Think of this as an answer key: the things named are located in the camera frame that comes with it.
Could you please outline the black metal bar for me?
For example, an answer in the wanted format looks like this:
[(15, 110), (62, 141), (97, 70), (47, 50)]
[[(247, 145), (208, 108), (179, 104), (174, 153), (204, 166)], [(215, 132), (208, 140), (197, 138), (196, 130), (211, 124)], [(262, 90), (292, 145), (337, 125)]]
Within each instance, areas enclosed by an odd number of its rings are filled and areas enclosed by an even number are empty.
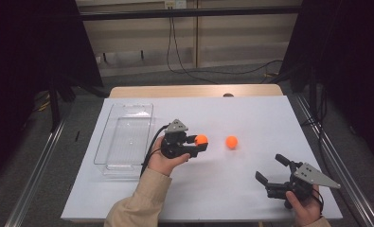
[(221, 9), (155, 9), (116, 12), (83, 12), (82, 21), (180, 18), (204, 16), (267, 15), (298, 13), (300, 6), (221, 8)]

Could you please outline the plain orange ball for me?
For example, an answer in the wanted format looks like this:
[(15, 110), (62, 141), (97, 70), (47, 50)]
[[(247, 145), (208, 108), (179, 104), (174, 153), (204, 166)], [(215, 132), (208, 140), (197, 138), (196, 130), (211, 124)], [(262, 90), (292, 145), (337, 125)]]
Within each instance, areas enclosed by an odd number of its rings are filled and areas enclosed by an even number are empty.
[(225, 144), (228, 148), (234, 149), (238, 145), (238, 138), (236, 136), (230, 135), (226, 138)]

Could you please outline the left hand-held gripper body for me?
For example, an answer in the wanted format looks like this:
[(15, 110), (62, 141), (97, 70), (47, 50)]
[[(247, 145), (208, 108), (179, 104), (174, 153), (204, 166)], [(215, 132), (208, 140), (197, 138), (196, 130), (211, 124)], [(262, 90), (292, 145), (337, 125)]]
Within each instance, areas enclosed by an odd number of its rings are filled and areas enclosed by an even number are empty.
[(174, 119), (167, 126), (161, 143), (161, 152), (165, 157), (173, 159), (183, 154), (189, 154), (190, 149), (194, 146), (192, 143), (186, 142), (187, 130), (188, 127), (179, 119)]

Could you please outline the person's right hand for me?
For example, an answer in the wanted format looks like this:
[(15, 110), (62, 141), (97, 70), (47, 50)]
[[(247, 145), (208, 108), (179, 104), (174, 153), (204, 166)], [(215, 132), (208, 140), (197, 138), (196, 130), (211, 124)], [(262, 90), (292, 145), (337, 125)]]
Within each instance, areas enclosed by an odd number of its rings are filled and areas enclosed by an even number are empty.
[(312, 186), (312, 196), (306, 201), (300, 201), (292, 191), (286, 192), (286, 198), (294, 209), (294, 226), (305, 227), (315, 223), (321, 218), (321, 205), (319, 199), (319, 186)]

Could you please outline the aluminium rail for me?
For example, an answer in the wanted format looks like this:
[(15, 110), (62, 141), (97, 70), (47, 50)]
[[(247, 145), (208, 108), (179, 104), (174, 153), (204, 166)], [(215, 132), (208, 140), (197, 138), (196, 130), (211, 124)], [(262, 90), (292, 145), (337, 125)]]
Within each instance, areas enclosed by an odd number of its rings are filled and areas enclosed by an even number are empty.
[(314, 116), (311, 114), (310, 106), (306, 98), (302, 95), (297, 95), (296, 100), (301, 111), (309, 121), (313, 133), (317, 137), (318, 143), (320, 144), (320, 153), (328, 157), (329, 163), (335, 169), (341, 180), (342, 186), (347, 191), (349, 198), (352, 200), (356, 210), (359, 212), (365, 226), (374, 227), (374, 209), (371, 203), (349, 173), (337, 149), (326, 134), (323, 125), (319, 121), (316, 121)]
[(45, 170), (50, 161), (50, 158), (61, 137), (65, 123), (66, 119), (63, 118), (59, 121), (59, 124), (56, 126), (56, 128), (50, 133), (48, 140), (45, 144), (45, 147), (41, 153), (41, 156), (36, 166), (34, 167), (20, 198), (18, 199), (14, 208), (12, 209), (4, 227), (22, 226), (28, 208), (31, 205), (31, 202), (36, 194), (42, 177), (45, 174)]

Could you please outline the wooden table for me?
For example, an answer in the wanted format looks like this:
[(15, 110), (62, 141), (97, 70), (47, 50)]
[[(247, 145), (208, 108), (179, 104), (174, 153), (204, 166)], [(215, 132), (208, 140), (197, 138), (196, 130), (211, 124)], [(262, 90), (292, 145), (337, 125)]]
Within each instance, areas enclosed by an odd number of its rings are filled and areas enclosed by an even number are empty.
[(225, 84), (115, 87), (110, 92), (109, 98), (282, 95), (281, 88), (276, 84)]

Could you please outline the wall power outlet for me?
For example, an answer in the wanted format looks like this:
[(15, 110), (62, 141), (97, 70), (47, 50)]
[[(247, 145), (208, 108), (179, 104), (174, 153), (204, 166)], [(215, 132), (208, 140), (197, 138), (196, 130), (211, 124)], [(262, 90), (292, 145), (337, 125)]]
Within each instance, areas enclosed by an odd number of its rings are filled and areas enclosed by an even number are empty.
[(187, 0), (165, 0), (165, 9), (186, 9)]

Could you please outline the black curtain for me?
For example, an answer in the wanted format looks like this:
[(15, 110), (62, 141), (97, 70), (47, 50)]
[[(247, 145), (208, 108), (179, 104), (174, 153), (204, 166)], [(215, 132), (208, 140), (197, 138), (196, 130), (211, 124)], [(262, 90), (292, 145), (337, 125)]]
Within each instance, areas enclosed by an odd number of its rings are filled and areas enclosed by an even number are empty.
[(302, 0), (280, 74), (315, 75), (374, 155), (374, 0)]
[(0, 168), (17, 145), (35, 96), (100, 87), (101, 75), (75, 0), (0, 0)]

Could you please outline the person's left hand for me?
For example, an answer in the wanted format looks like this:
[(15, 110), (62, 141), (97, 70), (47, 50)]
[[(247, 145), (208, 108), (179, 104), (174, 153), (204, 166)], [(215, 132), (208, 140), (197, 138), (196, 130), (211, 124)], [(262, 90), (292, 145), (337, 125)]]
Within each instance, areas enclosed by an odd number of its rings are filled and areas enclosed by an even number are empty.
[(156, 139), (150, 152), (148, 168), (169, 177), (174, 168), (189, 160), (190, 155), (187, 153), (173, 159), (165, 157), (161, 152), (162, 140), (163, 136)]

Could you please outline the clear plastic container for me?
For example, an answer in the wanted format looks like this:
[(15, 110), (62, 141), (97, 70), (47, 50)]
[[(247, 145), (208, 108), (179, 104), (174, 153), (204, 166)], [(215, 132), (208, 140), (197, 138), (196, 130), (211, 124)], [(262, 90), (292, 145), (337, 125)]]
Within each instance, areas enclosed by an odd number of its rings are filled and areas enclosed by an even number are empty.
[(103, 176), (139, 177), (149, 148), (152, 113), (152, 104), (116, 103), (111, 106), (94, 160)]

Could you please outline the white board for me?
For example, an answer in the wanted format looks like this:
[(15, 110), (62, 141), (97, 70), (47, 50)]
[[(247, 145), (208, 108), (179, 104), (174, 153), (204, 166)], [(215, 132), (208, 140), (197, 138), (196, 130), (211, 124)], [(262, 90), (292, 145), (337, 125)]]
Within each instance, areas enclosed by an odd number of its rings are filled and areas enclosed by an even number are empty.
[[(191, 134), (204, 134), (208, 148), (177, 166), (160, 220), (165, 222), (227, 222), (290, 220), (293, 213), (283, 201), (268, 199), (255, 179), (258, 170), (270, 182), (289, 180), (290, 169), (275, 160), (276, 154), (317, 168), (312, 150), (286, 96), (107, 98), (62, 218), (100, 221), (113, 204), (129, 197), (136, 180), (107, 179), (94, 165), (99, 140), (115, 104), (152, 104), (152, 134), (174, 118)], [(225, 138), (238, 138), (236, 149)]]

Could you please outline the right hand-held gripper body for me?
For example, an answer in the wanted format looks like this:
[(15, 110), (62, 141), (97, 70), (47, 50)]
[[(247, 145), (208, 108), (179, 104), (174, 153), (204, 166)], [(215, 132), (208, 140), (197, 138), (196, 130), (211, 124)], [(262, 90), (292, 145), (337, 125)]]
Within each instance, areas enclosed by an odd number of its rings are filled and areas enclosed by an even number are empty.
[(329, 188), (341, 187), (339, 183), (308, 163), (290, 160), (279, 160), (279, 162), (290, 169), (290, 180), (285, 183), (269, 183), (264, 179), (264, 187), (268, 198), (284, 200), (287, 209), (293, 208), (287, 200), (287, 191), (293, 192), (299, 201), (306, 201), (313, 197), (314, 184)]

